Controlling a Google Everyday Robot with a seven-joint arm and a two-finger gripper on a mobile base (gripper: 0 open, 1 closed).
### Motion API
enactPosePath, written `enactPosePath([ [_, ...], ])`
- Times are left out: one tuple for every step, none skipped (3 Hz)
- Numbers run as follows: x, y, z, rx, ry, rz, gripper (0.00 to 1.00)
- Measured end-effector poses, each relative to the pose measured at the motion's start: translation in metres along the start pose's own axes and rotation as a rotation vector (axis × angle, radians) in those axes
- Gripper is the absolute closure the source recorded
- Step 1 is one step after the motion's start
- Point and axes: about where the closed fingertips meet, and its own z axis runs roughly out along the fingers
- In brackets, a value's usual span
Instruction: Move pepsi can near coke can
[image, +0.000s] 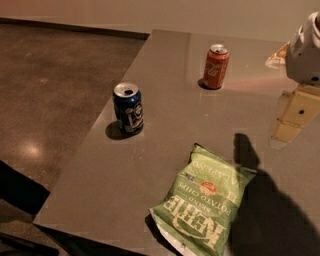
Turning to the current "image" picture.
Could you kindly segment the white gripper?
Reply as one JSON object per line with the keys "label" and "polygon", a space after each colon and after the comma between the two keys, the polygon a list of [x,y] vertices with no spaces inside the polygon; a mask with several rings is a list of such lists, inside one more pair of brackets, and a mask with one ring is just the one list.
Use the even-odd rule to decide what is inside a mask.
{"label": "white gripper", "polygon": [[269,145],[282,149],[320,114],[320,13],[308,16],[290,43],[268,57],[265,66],[280,69],[300,83],[279,97],[276,119],[271,125]]}

